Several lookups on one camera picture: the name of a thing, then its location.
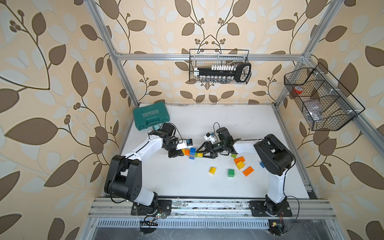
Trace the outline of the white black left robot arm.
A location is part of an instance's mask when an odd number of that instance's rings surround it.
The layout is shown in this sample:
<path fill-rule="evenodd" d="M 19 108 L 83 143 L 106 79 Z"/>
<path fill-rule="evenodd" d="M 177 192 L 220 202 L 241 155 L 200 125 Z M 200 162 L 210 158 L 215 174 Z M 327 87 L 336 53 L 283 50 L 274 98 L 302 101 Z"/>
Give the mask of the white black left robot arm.
<path fill-rule="evenodd" d="M 156 205 L 155 192 L 142 186 L 142 163 L 157 151 L 168 151 L 169 157 L 174 158 L 183 154 L 185 141 L 176 137 L 164 136 L 160 133 L 149 134 L 147 139 L 131 152 L 112 158 L 107 174 L 104 192 L 111 197 L 118 197 L 139 205 Z"/>

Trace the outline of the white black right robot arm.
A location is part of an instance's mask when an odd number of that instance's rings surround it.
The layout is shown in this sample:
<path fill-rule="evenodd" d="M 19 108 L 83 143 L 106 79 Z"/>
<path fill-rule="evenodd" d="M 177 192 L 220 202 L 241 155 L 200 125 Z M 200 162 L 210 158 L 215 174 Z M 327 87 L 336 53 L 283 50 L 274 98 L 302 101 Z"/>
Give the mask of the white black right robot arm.
<path fill-rule="evenodd" d="M 219 153 L 228 154 L 258 154 L 265 169 L 269 172 L 269 190 L 266 200 L 280 204 L 286 200 L 285 179 L 295 156 L 273 134 L 268 134 L 261 139 L 242 140 L 233 139 L 231 136 L 221 141 L 212 143 L 204 142 L 196 153 L 202 153 L 204 158 L 214 159 Z"/>

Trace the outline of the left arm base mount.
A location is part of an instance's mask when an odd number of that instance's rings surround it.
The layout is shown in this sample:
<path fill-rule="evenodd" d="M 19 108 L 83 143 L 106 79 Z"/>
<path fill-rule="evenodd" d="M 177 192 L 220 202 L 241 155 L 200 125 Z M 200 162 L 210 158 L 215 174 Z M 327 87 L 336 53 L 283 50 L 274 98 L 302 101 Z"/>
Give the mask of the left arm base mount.
<path fill-rule="evenodd" d="M 166 218 L 171 214 L 172 211 L 172 201 L 164 199 L 154 199 L 149 206 L 142 204 L 134 203 L 131 215 L 132 216 L 160 216 L 161 218 Z"/>

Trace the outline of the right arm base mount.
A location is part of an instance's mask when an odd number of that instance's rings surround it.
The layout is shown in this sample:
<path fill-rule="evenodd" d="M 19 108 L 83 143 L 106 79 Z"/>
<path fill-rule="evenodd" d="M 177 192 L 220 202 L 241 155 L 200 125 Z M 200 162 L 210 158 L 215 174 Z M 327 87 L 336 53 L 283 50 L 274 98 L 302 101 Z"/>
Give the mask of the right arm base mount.
<path fill-rule="evenodd" d="M 276 204 L 269 200 L 249 201 L 253 217 L 292 217 L 291 207 L 286 199 Z"/>

